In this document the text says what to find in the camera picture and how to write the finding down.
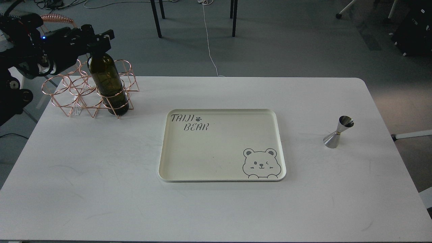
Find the copper coiled cable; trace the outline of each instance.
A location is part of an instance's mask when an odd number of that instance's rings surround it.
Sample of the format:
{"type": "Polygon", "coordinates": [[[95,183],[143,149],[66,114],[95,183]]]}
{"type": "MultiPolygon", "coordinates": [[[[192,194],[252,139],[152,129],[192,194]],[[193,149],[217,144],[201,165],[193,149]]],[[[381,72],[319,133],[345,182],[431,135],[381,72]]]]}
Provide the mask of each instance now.
{"type": "Polygon", "coordinates": [[[41,15],[41,18],[44,22],[57,22],[57,23],[67,23],[71,24],[74,28],[77,28],[73,19],[68,18],[66,16],[57,14],[57,13],[47,13],[41,15]]]}

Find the tray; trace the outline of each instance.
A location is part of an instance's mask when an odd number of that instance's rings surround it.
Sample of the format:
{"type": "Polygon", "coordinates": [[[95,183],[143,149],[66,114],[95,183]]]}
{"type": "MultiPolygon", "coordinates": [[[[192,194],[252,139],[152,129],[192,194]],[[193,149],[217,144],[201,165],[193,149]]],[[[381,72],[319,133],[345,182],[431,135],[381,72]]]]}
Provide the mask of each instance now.
{"type": "Polygon", "coordinates": [[[168,113],[159,163],[163,180],[280,181],[285,175],[272,110],[176,109],[168,113]]]}

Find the stainless steel jigger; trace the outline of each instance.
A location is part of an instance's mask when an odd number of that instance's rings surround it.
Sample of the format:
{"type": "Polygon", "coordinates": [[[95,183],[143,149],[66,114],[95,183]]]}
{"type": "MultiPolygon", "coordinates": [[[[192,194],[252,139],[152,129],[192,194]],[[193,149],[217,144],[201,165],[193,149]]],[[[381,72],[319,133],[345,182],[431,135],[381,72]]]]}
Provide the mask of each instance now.
{"type": "Polygon", "coordinates": [[[349,116],[343,115],[339,117],[336,131],[330,133],[323,139],[325,146],[336,148],[339,144],[340,134],[346,129],[352,128],[353,125],[354,121],[349,116]]]}

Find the dark green glass bottle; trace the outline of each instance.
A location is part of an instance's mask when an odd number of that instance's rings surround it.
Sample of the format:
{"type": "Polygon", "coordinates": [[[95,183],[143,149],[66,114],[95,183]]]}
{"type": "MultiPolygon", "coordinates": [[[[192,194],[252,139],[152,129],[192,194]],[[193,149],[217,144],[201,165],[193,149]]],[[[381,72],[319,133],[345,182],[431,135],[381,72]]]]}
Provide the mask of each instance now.
{"type": "Polygon", "coordinates": [[[91,53],[87,61],[93,80],[103,98],[104,105],[113,115],[123,115],[129,109],[126,92],[118,76],[114,60],[106,53],[91,53]]]}

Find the cartoon bear face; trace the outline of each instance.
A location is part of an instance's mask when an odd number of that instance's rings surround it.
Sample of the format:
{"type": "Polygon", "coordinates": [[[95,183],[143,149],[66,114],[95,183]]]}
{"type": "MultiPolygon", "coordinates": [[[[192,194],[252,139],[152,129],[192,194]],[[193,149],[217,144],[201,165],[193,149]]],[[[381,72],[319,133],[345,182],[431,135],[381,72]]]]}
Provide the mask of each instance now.
{"type": "Polygon", "coordinates": [[[276,177],[281,172],[281,167],[276,160],[276,150],[268,148],[265,152],[253,151],[247,148],[243,151],[246,157],[243,164],[243,172],[248,178],[276,177]]]}

